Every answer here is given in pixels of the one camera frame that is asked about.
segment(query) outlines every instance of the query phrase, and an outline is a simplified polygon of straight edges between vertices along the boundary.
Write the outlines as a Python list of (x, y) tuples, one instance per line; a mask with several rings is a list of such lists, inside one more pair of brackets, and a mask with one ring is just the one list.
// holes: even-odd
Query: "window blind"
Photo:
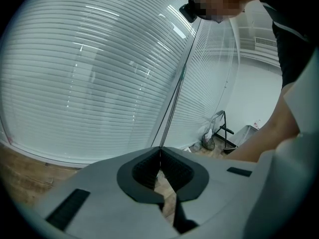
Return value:
[(230, 22), (202, 21), (198, 34), (165, 146), (184, 148), (198, 142), (218, 112), (227, 84), (235, 42)]
[(1, 44), (12, 145), (92, 163), (146, 147), (196, 30), (187, 0), (26, 0)]

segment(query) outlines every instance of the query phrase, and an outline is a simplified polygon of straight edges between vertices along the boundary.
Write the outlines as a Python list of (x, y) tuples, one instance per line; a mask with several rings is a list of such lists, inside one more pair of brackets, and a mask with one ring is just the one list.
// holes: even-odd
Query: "glasses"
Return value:
[(188, 0), (188, 3), (179, 8), (179, 11), (189, 23), (193, 23), (197, 17), (205, 20), (213, 20), (217, 23), (223, 21), (223, 16), (207, 15), (206, 9), (202, 8), (201, 4), (195, 3), (194, 0)]

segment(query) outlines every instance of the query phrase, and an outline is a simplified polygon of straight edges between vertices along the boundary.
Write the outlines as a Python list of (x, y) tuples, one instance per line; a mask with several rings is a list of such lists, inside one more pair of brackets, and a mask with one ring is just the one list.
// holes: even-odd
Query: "wooden floor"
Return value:
[[(213, 151), (202, 148), (194, 154), (223, 158), (225, 155), (222, 151), (224, 142), (216, 137), (214, 141), (215, 149)], [(59, 182), (68, 179), (79, 169), (44, 163), (21, 155), (9, 148), (0, 147), (1, 179), (13, 200), (30, 207), (45, 192), (58, 185)], [(158, 174), (155, 191), (164, 196), (163, 215), (172, 223), (175, 213), (176, 193), (161, 171)]]

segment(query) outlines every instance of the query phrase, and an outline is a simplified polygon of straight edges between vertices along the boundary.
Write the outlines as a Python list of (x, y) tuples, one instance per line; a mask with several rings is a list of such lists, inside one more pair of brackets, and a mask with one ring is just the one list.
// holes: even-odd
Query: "black slot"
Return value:
[(235, 174), (246, 176), (246, 177), (249, 177), (252, 173), (252, 171), (248, 171), (248, 170), (244, 170), (244, 169), (240, 169), (240, 168), (236, 168), (236, 167), (228, 168), (227, 172), (235, 173)]
[(88, 198), (90, 192), (85, 190), (74, 190), (55, 211), (46, 219), (51, 225), (60, 230), (65, 230), (81, 206)]

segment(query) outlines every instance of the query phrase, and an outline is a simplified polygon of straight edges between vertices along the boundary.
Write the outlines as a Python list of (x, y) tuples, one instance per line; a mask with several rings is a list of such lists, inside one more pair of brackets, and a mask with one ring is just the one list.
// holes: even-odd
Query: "white wall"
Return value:
[[(279, 68), (242, 59), (226, 108), (227, 127), (237, 133), (256, 120), (260, 120), (260, 126), (263, 126), (276, 106), (281, 88), (282, 76)], [(225, 132), (221, 130), (219, 134), (224, 135)]]

